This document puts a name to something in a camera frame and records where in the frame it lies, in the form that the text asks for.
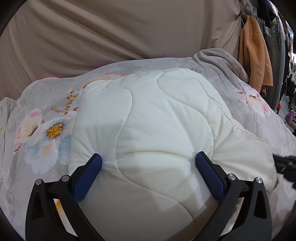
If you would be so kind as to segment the cream quilted blanket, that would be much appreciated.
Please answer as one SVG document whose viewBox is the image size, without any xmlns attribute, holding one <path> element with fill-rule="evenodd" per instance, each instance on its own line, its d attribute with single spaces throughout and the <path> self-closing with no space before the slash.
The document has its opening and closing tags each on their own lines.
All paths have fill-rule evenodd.
<svg viewBox="0 0 296 241">
<path fill-rule="evenodd" d="M 80 207 L 105 240 L 192 240 L 218 206 L 195 167 L 277 182 L 270 146 L 235 120 L 212 84 L 186 68 L 97 80 L 82 92 L 69 172 L 100 154 Z"/>
</svg>

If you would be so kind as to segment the dark hanging clothes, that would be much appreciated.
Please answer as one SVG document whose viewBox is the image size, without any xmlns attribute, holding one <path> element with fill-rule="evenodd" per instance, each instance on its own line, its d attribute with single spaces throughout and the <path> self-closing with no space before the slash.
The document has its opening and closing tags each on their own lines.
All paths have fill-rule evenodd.
<svg viewBox="0 0 296 241">
<path fill-rule="evenodd" d="M 271 1 L 240 1 L 240 5 L 242 22 L 246 23 L 247 16 L 256 18 L 263 33 L 273 71 L 273 86 L 267 87 L 264 99 L 279 113 L 287 79 L 292 75 L 293 30 Z"/>
</svg>

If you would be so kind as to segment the grey floral bed cover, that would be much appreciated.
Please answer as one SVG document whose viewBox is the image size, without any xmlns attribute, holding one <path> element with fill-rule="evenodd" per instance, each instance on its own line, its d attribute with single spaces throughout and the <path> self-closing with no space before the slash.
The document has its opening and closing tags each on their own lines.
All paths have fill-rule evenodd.
<svg viewBox="0 0 296 241">
<path fill-rule="evenodd" d="M 255 97 L 244 81 L 242 66 L 222 49 L 202 50 L 187 58 L 124 61 L 76 77 L 41 79 L 19 99 L 1 101 L 1 209 L 21 237 L 33 182 L 53 181 L 68 171 L 72 129 L 84 87 L 95 80 L 169 68 L 203 75 L 245 129 L 267 142 L 274 154 L 295 155 L 292 132 L 261 97 Z"/>
</svg>

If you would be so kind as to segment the orange hanging garment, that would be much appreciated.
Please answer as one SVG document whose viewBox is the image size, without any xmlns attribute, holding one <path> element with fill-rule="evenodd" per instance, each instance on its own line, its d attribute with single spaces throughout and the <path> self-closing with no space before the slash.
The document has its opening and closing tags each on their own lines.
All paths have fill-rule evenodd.
<svg viewBox="0 0 296 241">
<path fill-rule="evenodd" d="M 248 84 L 261 96 L 273 86 L 273 70 L 263 33 L 256 18 L 247 16 L 239 42 L 238 62 L 249 77 Z"/>
</svg>

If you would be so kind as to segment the beige fabric sheet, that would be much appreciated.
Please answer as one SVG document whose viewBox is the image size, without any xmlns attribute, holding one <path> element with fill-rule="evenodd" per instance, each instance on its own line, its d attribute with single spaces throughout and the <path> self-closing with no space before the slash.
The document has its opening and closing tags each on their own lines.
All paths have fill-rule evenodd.
<svg viewBox="0 0 296 241">
<path fill-rule="evenodd" d="M 1 34 L 1 97 L 110 63 L 237 54 L 238 1 L 26 1 Z"/>
</svg>

